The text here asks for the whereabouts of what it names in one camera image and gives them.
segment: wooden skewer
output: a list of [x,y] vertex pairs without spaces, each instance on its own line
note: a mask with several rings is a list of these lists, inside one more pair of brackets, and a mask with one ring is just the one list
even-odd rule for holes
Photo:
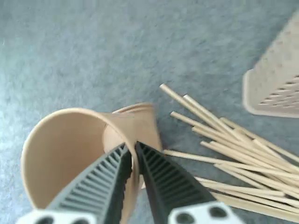
[[206,125],[203,125],[202,123],[199,123],[199,122],[197,122],[197,121],[195,121],[195,120],[193,120],[193,119],[191,119],[189,117],[186,117],[186,116],[184,116],[184,115],[182,115],[180,113],[177,113],[175,111],[171,112],[170,115],[172,117],[176,118],[176,119],[179,119],[179,120],[181,120],[181,121],[189,124],[189,125],[192,125],[192,126],[195,126],[195,127],[199,127],[201,129],[205,130],[206,132],[212,133],[212,134],[218,136],[219,138],[224,138],[224,139],[229,138],[231,140],[235,140],[233,137],[230,137],[229,135],[225,135],[225,134],[223,134],[223,133],[221,133],[219,131],[216,131],[213,128],[210,128],[210,127],[208,127]]
[[253,144],[255,144],[256,146],[258,146],[259,148],[261,148],[262,150],[270,153],[271,155],[280,158],[281,160],[285,161],[284,158],[282,158],[278,153],[274,152],[272,149],[270,149],[268,146],[264,145],[263,143],[261,143],[259,140],[257,139],[253,139],[252,140]]
[[168,150],[168,149],[164,150],[164,154],[165,155],[176,156],[176,157],[180,157],[180,158],[185,158],[185,159],[190,159],[190,160],[208,162],[208,163],[227,164],[227,165],[232,165],[232,166],[236,166],[237,164],[239,164],[237,162],[214,159],[214,158],[211,158],[211,157],[205,157],[205,156],[201,156],[201,155],[194,155],[194,154],[190,154],[190,153],[181,153],[181,152],[176,152],[176,151],[172,151],[172,150]]
[[234,171],[227,170],[227,169],[225,169],[225,168],[223,168],[223,167],[221,167],[221,166],[217,166],[217,168],[220,169],[220,170],[222,170],[223,172],[226,172],[226,173],[228,173],[228,174],[234,176],[235,178],[238,178],[238,179],[241,180],[241,181],[244,181],[245,183],[248,183],[248,184],[250,184],[250,185],[256,187],[256,188],[259,188],[259,189],[269,189],[269,188],[267,188],[266,186],[261,185],[261,184],[259,184],[258,182],[255,182],[254,180],[251,180],[251,179],[249,179],[248,177],[245,177],[245,176],[243,176],[243,175],[241,175],[241,174],[238,174],[238,173],[236,173],[236,172],[234,172]]
[[[205,132],[199,128],[196,128],[196,127],[193,127],[192,128],[193,131],[195,131],[196,133],[200,133],[206,137],[209,137],[211,139],[214,139],[216,140],[217,142],[223,144],[223,145],[230,145],[229,142],[225,141],[225,140],[222,140],[220,138],[218,138],[217,136],[211,134],[211,133],[208,133],[208,132]],[[237,150],[236,147],[230,145],[231,148],[233,148],[234,150]],[[246,153],[246,158],[248,158],[248,156],[250,155],[252,157],[252,159],[249,159],[249,161],[257,161],[257,160],[261,160],[261,157],[258,156],[256,153],[254,152],[244,152],[244,154]],[[262,158],[262,161],[259,161],[259,162],[255,162],[256,164],[263,164],[261,165],[262,167],[268,167],[268,168],[271,168],[271,169],[282,169],[282,170],[285,170],[285,171],[288,171],[288,172],[292,172],[293,170],[291,168],[289,168],[288,166],[285,166],[284,164],[281,164],[281,160],[279,160],[279,162],[277,162],[277,158],[275,158],[274,156],[271,157],[269,154],[268,155],[268,158],[267,157],[263,157]]]
[[246,169],[246,170],[251,170],[251,171],[256,171],[256,172],[260,172],[260,173],[267,173],[267,174],[274,174],[274,175],[278,175],[278,176],[289,177],[292,179],[299,180],[299,175],[289,174],[286,172],[281,172],[281,171],[277,171],[277,170],[273,170],[273,169],[265,169],[265,168],[250,166],[250,165],[246,165],[246,164],[239,164],[238,166],[235,166],[235,167],[241,168],[241,169]]
[[246,176],[248,178],[254,179],[254,180],[256,180],[256,181],[258,181],[258,182],[260,182],[262,184],[265,184],[265,185],[267,185],[269,187],[272,187],[274,189],[278,189],[278,190],[281,190],[281,191],[288,190],[288,191],[291,191],[291,192],[299,194],[299,189],[298,188],[295,188],[295,187],[292,187],[292,186],[288,186],[288,185],[286,185],[284,183],[280,183],[280,182],[271,180],[271,179],[269,179],[267,177],[263,177],[263,176],[251,173],[251,172],[249,172],[247,170],[239,169],[239,168],[232,167],[232,166],[229,166],[229,165],[224,165],[224,164],[221,165],[221,166],[224,167],[225,169],[234,171],[234,172],[242,174],[242,175],[244,175],[244,176]]
[[211,181],[203,178],[195,178],[197,179],[203,186],[206,188],[211,189],[226,189],[226,190],[232,190],[232,191],[238,191],[243,192],[250,195],[272,195],[272,196],[284,196],[285,194],[282,191],[277,190],[269,190],[269,189],[256,189],[256,188],[247,188],[247,187],[239,187],[239,186],[233,186],[225,183],[220,183],[216,181]]
[[251,139],[247,137],[247,135],[243,134],[238,128],[233,130],[234,133],[237,133],[239,136],[239,140],[243,143],[246,143],[250,146],[253,146]]
[[208,143],[208,142],[202,141],[200,144],[207,147],[207,148],[209,148],[209,149],[211,149],[211,150],[214,150],[214,151],[216,151],[220,154],[226,155],[230,158],[233,158],[237,161],[240,161],[242,163],[249,164],[249,165],[256,165],[257,164],[257,165],[259,165],[261,167],[264,167],[264,168],[272,168],[269,164],[264,163],[263,161],[257,160],[255,158],[252,158],[250,156],[247,156],[247,155],[242,154],[240,152],[237,152],[235,150],[231,150],[228,147],[219,146],[215,142]]
[[167,85],[162,84],[160,85],[160,88],[167,93],[170,97],[178,101],[181,105],[183,105],[185,108],[187,108],[190,112],[194,113],[196,116],[201,118],[203,121],[205,121],[207,124],[215,128],[216,130],[221,131],[219,126],[212,121],[209,117],[207,117],[204,113],[198,111],[194,106],[189,104],[184,98],[182,98],[180,95],[178,95],[175,91],[170,89]]
[[281,147],[278,147],[276,145],[274,145],[272,142],[267,141],[266,139],[261,138],[260,136],[248,131],[247,129],[245,129],[244,127],[241,127],[237,124],[235,124],[234,122],[228,120],[227,118],[220,118],[220,120],[222,120],[224,123],[226,123],[228,126],[233,127],[233,128],[239,128],[242,132],[244,132],[246,135],[248,135],[249,137],[253,138],[253,139],[257,139],[260,142],[266,144],[268,147],[274,149],[275,151],[279,152],[282,155],[285,155],[287,157],[289,157],[290,159],[299,162],[299,157],[289,153],[288,151],[284,150]]
[[242,154],[246,154],[246,155],[253,157],[257,160],[261,160],[261,161],[267,163],[268,164],[267,167],[269,167],[269,168],[272,168],[272,169],[280,168],[282,170],[286,170],[289,172],[292,171],[292,169],[289,167],[288,163],[285,164],[283,161],[279,160],[278,158],[272,157],[267,153],[258,151],[258,149],[254,149],[254,151],[253,150],[252,151],[245,150],[243,147],[237,146],[233,143],[230,143],[228,141],[223,141],[223,140],[221,140],[218,143],[220,143],[228,148],[231,148],[233,150],[237,150],[238,152],[240,152]]
[[247,195],[247,194],[244,194],[244,193],[241,193],[241,192],[235,192],[235,191],[231,191],[231,190],[221,190],[220,189],[218,191],[229,194],[229,195],[232,195],[232,196],[236,196],[236,197],[244,198],[244,199],[247,199],[247,200],[250,200],[250,201],[254,201],[254,202],[257,202],[257,203],[269,205],[269,206],[274,207],[274,208],[279,208],[279,209],[282,209],[282,210],[286,210],[286,211],[290,211],[290,212],[294,212],[294,213],[299,213],[299,209],[297,209],[297,208],[294,208],[294,207],[289,206],[289,205],[284,205],[284,204],[281,204],[281,203],[273,202],[271,200],[263,199],[263,198],[260,198],[260,197],[257,197],[257,196]]
[[213,181],[213,180],[209,180],[209,179],[201,178],[201,177],[198,177],[198,176],[195,176],[194,178],[195,178],[197,181],[199,181],[199,182],[203,182],[203,183],[205,183],[205,182],[207,182],[207,183],[219,183],[219,182],[217,182],[217,181]]
[[296,223],[299,222],[298,214],[290,211],[273,208],[267,205],[258,204],[256,202],[250,202],[250,201],[242,200],[231,196],[226,196],[223,194],[217,194],[217,193],[212,193],[212,194],[218,201],[221,201],[233,208],[252,211],[255,213],[259,213],[259,214],[263,214],[275,218],[280,218],[291,222],[296,222]]
[[188,95],[184,95],[183,98],[189,102],[191,105],[193,105],[197,110],[199,110],[201,113],[205,114],[209,119],[211,119],[216,125],[218,125],[220,130],[222,130],[223,133],[227,133],[230,136],[235,137],[236,139],[239,139],[239,135],[237,133],[234,133],[233,130],[227,126],[225,123],[223,123],[221,120],[219,120],[218,117],[216,117],[214,114],[209,112],[205,107],[200,105],[196,100],[194,100],[192,97]]
[[282,203],[286,203],[289,204],[291,206],[294,206],[296,208],[299,208],[299,201],[298,200],[294,200],[294,199],[289,199],[286,197],[279,197],[279,196],[272,196],[272,195],[256,195],[257,197],[262,197],[262,198],[266,198],[266,199],[270,199],[276,202],[282,202]]
[[220,137],[218,137],[218,136],[216,136],[212,133],[205,132],[204,130],[201,130],[200,128],[197,128],[197,127],[193,127],[192,131],[194,131],[198,134],[201,134],[203,136],[206,136],[208,138],[211,138],[211,139],[213,139],[213,140],[215,140],[215,141],[217,141],[217,142],[219,142],[223,145],[229,146],[229,147],[232,147],[232,144],[236,145],[236,146],[239,147],[240,150],[244,151],[244,153],[247,153],[246,151],[250,151],[252,153],[255,153],[255,154],[259,155],[260,156],[259,158],[261,158],[261,157],[266,158],[266,160],[271,160],[271,161],[275,162],[275,164],[278,163],[278,162],[281,163],[280,159],[278,159],[278,158],[276,158],[272,155],[269,155],[268,153],[262,152],[262,151],[260,151],[256,148],[254,148],[254,147],[250,147],[250,146],[248,146],[248,145],[246,145],[242,142],[235,141],[235,140],[232,140],[230,138],[225,139],[225,136],[222,136],[220,138]]

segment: gray carpet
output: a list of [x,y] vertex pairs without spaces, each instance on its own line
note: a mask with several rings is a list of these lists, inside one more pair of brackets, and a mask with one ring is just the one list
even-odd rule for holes
[[[299,119],[253,116],[241,103],[242,75],[297,8],[298,0],[0,0],[0,223],[30,211],[22,145],[61,108],[110,112],[152,102],[165,148],[224,158],[169,117],[193,116],[161,83],[299,154]],[[245,186],[212,165],[174,160],[194,175]],[[248,224],[288,223],[235,211]],[[140,222],[153,223],[145,192],[130,221]]]

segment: pile of wooden sticks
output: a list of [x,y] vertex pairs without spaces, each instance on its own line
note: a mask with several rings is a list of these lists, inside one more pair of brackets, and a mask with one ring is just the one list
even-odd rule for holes
[[210,142],[202,141],[201,145],[238,162],[171,150],[164,150],[166,155],[213,163],[218,169],[253,186],[232,186],[196,177],[226,205],[299,223],[299,167],[282,155],[294,162],[299,162],[298,156],[226,118],[217,118],[188,95],[181,97],[165,84],[160,88],[208,124],[206,126],[177,112],[171,113],[171,116],[192,125],[195,133],[211,139]]

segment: tan paper cup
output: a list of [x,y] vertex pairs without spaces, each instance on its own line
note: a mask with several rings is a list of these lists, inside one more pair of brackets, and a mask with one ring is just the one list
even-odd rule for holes
[[27,137],[21,156],[23,184],[32,206],[46,208],[86,167],[125,142],[133,159],[122,211],[122,223],[126,223],[141,187],[137,141],[161,150],[150,104],[132,105],[113,113],[70,108],[46,116]]

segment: plastic basket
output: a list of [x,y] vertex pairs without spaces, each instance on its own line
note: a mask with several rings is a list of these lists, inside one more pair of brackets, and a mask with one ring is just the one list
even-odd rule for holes
[[243,77],[250,113],[299,118],[299,13]]

